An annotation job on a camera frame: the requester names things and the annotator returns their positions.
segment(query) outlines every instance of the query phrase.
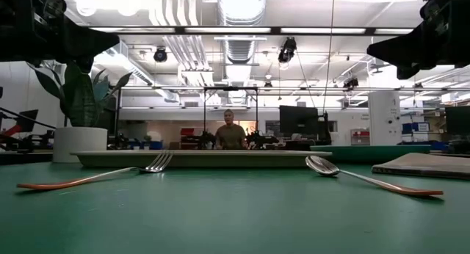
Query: beige tray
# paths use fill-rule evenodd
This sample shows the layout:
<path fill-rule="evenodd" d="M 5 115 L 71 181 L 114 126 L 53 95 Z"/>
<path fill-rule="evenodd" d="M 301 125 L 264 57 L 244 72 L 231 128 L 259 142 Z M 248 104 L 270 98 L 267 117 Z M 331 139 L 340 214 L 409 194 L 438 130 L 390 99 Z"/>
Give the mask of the beige tray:
<path fill-rule="evenodd" d="M 161 150 L 81 151 L 85 167 L 146 167 Z M 168 167 L 305 167 L 306 156 L 330 156 L 329 152 L 287 150 L 172 150 Z"/>

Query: cable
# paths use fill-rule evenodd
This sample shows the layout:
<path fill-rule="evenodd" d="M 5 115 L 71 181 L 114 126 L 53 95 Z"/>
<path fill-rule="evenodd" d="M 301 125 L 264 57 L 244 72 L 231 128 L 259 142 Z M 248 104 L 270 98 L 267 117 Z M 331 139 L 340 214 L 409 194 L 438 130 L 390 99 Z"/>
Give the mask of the cable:
<path fill-rule="evenodd" d="M 333 43 L 333 20 L 335 18 L 335 0 L 333 0 L 331 7 L 331 28 L 330 28 L 330 48 L 328 51 L 328 68 L 326 70 L 326 83 L 325 83 L 325 93 L 323 94 L 323 113 L 325 113 L 325 104 L 326 104 L 326 92 L 328 90 L 328 79 L 330 78 L 330 61 L 331 61 L 331 45 Z"/>
<path fill-rule="evenodd" d="M 302 61 L 300 60 L 300 53 L 299 53 L 298 50 L 297 50 L 297 58 L 299 59 L 300 69 L 301 69 L 301 71 L 302 71 L 303 80 L 305 81 L 305 85 L 307 85 L 307 91 L 308 91 L 308 94 L 310 95 L 311 103 L 312 103 L 312 104 L 314 105 L 314 107 L 315 107 L 314 98 L 311 96 L 310 86 L 308 85 L 308 81 L 307 81 L 306 74 L 303 72 Z"/>

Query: white column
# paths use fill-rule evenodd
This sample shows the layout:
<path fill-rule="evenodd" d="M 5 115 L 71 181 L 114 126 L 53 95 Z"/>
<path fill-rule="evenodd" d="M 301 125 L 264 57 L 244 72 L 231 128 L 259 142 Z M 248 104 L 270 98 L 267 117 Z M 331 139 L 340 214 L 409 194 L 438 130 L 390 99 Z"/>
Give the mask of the white column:
<path fill-rule="evenodd" d="M 369 94 L 370 145 L 396 145 L 402 141 L 398 92 Z"/>

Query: ceiling duct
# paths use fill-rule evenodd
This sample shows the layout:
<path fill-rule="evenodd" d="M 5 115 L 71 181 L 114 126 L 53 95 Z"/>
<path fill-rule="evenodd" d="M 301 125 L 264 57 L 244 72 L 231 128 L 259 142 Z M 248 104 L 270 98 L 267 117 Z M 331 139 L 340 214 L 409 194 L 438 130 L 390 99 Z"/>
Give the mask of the ceiling duct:
<path fill-rule="evenodd" d="M 162 86 L 163 84 L 157 84 L 152 75 L 149 74 L 144 68 L 140 67 L 137 62 L 129 58 L 129 48 L 123 42 L 120 41 L 116 46 L 105 50 L 101 54 L 95 57 L 95 62 L 98 64 L 113 64 L 120 65 L 125 68 L 128 72 L 132 72 L 134 76 L 144 81 L 148 86 Z M 156 92 L 164 97 L 166 102 L 178 103 L 179 95 L 168 90 L 157 89 Z"/>
<path fill-rule="evenodd" d="M 220 25 L 223 26 L 260 26 L 266 10 L 266 0 L 218 0 Z M 256 48 L 254 40 L 225 40 L 225 61 L 232 64 L 248 64 L 253 61 Z M 250 78 L 251 66 L 230 65 L 225 67 L 228 81 L 247 81 Z M 240 103 L 240 92 L 230 92 L 236 95 L 232 101 Z"/>

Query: black monitor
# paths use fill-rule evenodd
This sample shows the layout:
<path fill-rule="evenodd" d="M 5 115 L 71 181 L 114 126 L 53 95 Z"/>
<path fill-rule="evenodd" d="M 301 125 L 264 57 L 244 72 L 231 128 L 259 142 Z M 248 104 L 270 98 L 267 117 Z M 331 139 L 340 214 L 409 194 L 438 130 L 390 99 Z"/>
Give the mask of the black monitor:
<path fill-rule="evenodd" d="M 298 106 L 279 106 L 282 133 L 318 134 L 318 109 Z"/>
<path fill-rule="evenodd" d="M 31 118 L 36 120 L 37 117 L 37 109 L 20 112 L 20 115 L 24 117 Z M 33 128 L 35 127 L 35 122 L 31 120 L 24 119 L 22 117 L 16 118 L 16 124 L 21 127 L 21 132 L 32 132 Z"/>
<path fill-rule="evenodd" d="M 446 107 L 447 133 L 470 135 L 470 106 Z"/>

